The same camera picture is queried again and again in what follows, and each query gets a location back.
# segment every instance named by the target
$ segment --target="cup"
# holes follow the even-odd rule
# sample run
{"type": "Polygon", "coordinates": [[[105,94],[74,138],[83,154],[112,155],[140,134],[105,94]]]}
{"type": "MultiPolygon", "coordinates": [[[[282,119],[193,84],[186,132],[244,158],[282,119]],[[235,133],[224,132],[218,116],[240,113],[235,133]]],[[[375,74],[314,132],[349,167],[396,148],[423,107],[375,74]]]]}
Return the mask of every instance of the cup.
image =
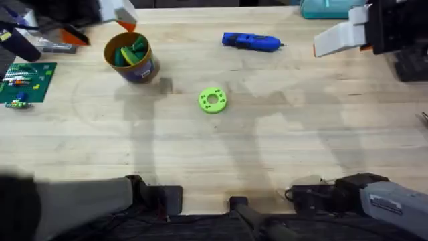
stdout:
{"type": "Polygon", "coordinates": [[[148,40],[139,33],[121,33],[113,37],[104,48],[104,58],[123,78],[133,83],[145,83],[152,80],[159,69],[158,63],[155,62],[152,48],[148,40]],[[139,37],[143,37],[146,46],[146,55],[135,65],[120,67],[114,65],[114,51],[116,48],[131,46],[139,37]]]}

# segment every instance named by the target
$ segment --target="black cable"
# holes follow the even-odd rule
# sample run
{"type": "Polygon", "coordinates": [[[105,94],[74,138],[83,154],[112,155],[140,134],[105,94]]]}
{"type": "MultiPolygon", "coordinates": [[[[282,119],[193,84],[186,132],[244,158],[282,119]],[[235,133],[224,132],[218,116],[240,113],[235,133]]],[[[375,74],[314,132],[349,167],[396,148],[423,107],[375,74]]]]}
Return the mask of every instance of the black cable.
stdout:
{"type": "Polygon", "coordinates": [[[249,226],[249,224],[242,218],[241,214],[239,214],[238,212],[235,212],[236,215],[238,216],[239,220],[241,220],[241,223],[245,226],[245,228],[248,231],[248,234],[251,236],[251,241],[256,241],[255,240],[255,236],[253,231],[251,231],[251,227],[249,226]]]}
{"type": "Polygon", "coordinates": [[[355,229],[359,229],[359,230],[363,230],[365,232],[369,232],[371,234],[377,235],[379,237],[382,238],[388,238],[389,240],[394,240],[394,241],[406,241],[402,238],[397,238],[397,237],[393,237],[390,236],[388,234],[382,233],[382,232],[377,232],[375,230],[372,230],[370,228],[365,228],[356,224],[351,224],[348,222],[339,222],[336,220],[318,220],[318,219],[313,219],[313,218],[301,218],[301,217],[293,217],[293,218],[286,218],[287,221],[304,221],[304,222],[324,222],[327,224],[336,224],[336,225],[342,225],[342,226],[347,226],[349,228],[355,228],[355,229]]]}
{"type": "Polygon", "coordinates": [[[169,225],[169,224],[194,224],[195,222],[200,222],[203,220],[213,220],[213,219],[217,219],[217,218],[222,218],[225,216],[228,216],[231,212],[227,212],[224,214],[220,214],[220,215],[213,215],[213,216],[206,216],[206,217],[202,217],[202,218],[195,218],[192,220],[185,220],[185,221],[178,221],[178,222],[152,222],[149,220],[142,220],[139,218],[131,218],[132,220],[136,220],[139,222],[144,222],[146,224],[150,224],[150,225],[169,225]]]}
{"type": "Polygon", "coordinates": [[[0,27],[4,28],[19,28],[19,29],[25,29],[25,30],[40,30],[39,27],[31,27],[26,25],[20,25],[16,23],[9,23],[5,21],[0,21],[0,27]]]}
{"type": "Polygon", "coordinates": [[[180,221],[180,222],[151,222],[151,221],[148,221],[148,220],[141,220],[141,219],[138,219],[138,218],[130,218],[130,219],[135,220],[135,221],[144,222],[145,224],[150,224],[150,226],[146,227],[143,231],[139,232],[138,234],[136,234],[134,236],[127,237],[127,238],[121,238],[120,240],[121,241],[125,241],[125,240],[127,241],[127,240],[132,240],[134,238],[137,238],[137,237],[143,235],[145,232],[147,232],[152,227],[157,226],[157,225],[163,226],[163,225],[170,225],[170,224],[193,224],[195,222],[200,222],[202,220],[214,220],[214,219],[217,219],[217,218],[222,218],[222,217],[228,216],[230,213],[231,212],[227,212],[227,213],[221,214],[221,215],[207,216],[207,217],[202,217],[202,218],[195,218],[193,220],[186,220],[186,221],[180,221]]]}
{"type": "Polygon", "coordinates": [[[292,198],[290,198],[289,196],[288,196],[288,193],[290,193],[292,190],[291,189],[287,189],[286,190],[286,192],[284,193],[284,197],[287,199],[287,201],[289,201],[289,202],[293,202],[293,199],[292,198]]]}

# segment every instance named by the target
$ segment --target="wire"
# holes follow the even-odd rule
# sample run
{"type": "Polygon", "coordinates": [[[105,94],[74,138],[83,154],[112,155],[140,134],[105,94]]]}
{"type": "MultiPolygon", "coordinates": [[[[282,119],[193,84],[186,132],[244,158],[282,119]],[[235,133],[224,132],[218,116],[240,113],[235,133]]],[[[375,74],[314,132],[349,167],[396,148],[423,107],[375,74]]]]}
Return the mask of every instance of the wire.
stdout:
{"type": "Polygon", "coordinates": [[[287,221],[304,221],[304,222],[324,222],[327,224],[336,224],[336,225],[342,225],[342,226],[347,226],[349,228],[355,228],[355,229],[359,229],[359,230],[363,230],[365,232],[369,232],[371,234],[380,236],[382,238],[388,238],[389,240],[394,240],[394,241],[406,241],[402,238],[397,238],[394,236],[390,236],[388,234],[382,233],[382,232],[377,232],[375,230],[372,230],[370,228],[365,228],[356,224],[351,224],[348,222],[339,222],[336,220],[317,220],[317,219],[312,219],[312,218],[300,218],[300,217],[293,217],[293,218],[286,218],[287,221]]]}
{"type": "Polygon", "coordinates": [[[135,221],[139,221],[139,222],[144,222],[146,224],[150,224],[150,226],[146,227],[143,231],[139,232],[138,234],[131,236],[131,237],[127,237],[127,238],[121,238],[121,241],[125,241],[125,240],[132,240],[134,238],[137,238],[141,235],[143,235],[145,232],[147,232],[149,229],[151,229],[154,226],[160,225],[160,226],[164,226],[164,225],[170,225],[170,224],[193,224],[195,222],[200,222],[202,220],[215,220],[217,218],[222,218],[225,216],[228,216],[231,212],[227,212],[225,214],[221,214],[221,215],[215,215],[215,216],[207,216],[207,217],[202,217],[202,218],[196,218],[193,220],[186,220],[186,221],[180,221],[180,222],[151,222],[148,220],[142,220],[142,219],[138,219],[138,218],[130,218],[132,220],[135,221]]]}
{"type": "Polygon", "coordinates": [[[294,202],[294,200],[288,196],[288,193],[290,193],[291,191],[292,191],[291,189],[287,189],[287,190],[284,192],[284,197],[287,199],[287,201],[289,201],[289,202],[294,202]]]}
{"type": "Polygon", "coordinates": [[[230,213],[231,212],[227,212],[227,213],[224,213],[224,214],[221,214],[221,215],[206,216],[206,217],[202,217],[202,218],[195,218],[195,219],[192,219],[192,220],[185,220],[185,221],[178,221],[178,222],[152,222],[152,221],[149,221],[149,220],[143,220],[143,219],[139,219],[139,218],[131,218],[131,219],[139,221],[139,222],[144,222],[144,223],[150,224],[150,225],[193,224],[195,222],[200,222],[200,221],[203,221],[203,220],[214,220],[214,219],[217,219],[217,218],[222,218],[222,217],[230,215],[230,213]]]}
{"type": "Polygon", "coordinates": [[[249,226],[249,224],[242,218],[242,216],[241,216],[241,214],[238,214],[238,212],[236,212],[236,214],[237,214],[237,216],[238,216],[238,218],[239,218],[239,220],[241,220],[241,222],[242,222],[242,224],[245,226],[245,228],[247,229],[247,231],[248,231],[248,234],[251,236],[251,241],[256,241],[255,240],[255,236],[254,236],[254,233],[253,233],[253,231],[251,231],[251,227],[249,226]]]}
{"type": "Polygon", "coordinates": [[[283,200],[283,201],[288,201],[287,199],[286,199],[286,197],[285,197],[285,195],[283,195],[282,193],[281,193],[281,191],[284,191],[284,193],[285,193],[285,190],[284,189],[275,189],[275,193],[283,200]]]}

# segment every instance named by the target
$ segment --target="electronic component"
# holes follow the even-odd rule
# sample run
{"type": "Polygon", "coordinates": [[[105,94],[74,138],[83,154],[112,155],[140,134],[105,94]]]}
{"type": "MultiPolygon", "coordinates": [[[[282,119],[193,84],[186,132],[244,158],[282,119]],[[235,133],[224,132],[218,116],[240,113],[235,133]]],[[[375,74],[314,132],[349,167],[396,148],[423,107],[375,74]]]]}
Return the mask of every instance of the electronic component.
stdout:
{"type": "Polygon", "coordinates": [[[222,42],[226,46],[266,52],[273,52],[284,46],[281,40],[275,37],[248,33],[224,33],[222,42]]]}
{"type": "Polygon", "coordinates": [[[19,100],[14,100],[10,103],[6,103],[6,108],[14,108],[14,109],[26,109],[31,107],[30,103],[22,102],[19,100]]]}

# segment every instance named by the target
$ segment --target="orange object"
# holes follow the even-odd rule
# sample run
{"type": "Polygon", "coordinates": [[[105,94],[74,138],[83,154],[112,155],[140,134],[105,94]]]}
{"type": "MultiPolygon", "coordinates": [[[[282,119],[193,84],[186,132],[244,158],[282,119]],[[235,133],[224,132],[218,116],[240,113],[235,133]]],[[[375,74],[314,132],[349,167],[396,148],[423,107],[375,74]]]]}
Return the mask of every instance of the orange object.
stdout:
{"type": "Polygon", "coordinates": [[[372,49],[373,49],[373,45],[364,45],[360,47],[360,51],[367,51],[372,49]]]}
{"type": "Polygon", "coordinates": [[[136,29],[135,23],[125,23],[122,21],[117,21],[120,26],[122,26],[124,29],[126,29],[128,32],[133,32],[136,29]]]}
{"type": "Polygon", "coordinates": [[[78,37],[74,36],[73,34],[67,32],[64,29],[60,29],[61,34],[61,41],[66,44],[75,44],[75,45],[81,45],[86,46],[89,45],[89,42],[85,42],[82,39],[79,39],[78,37]]]}

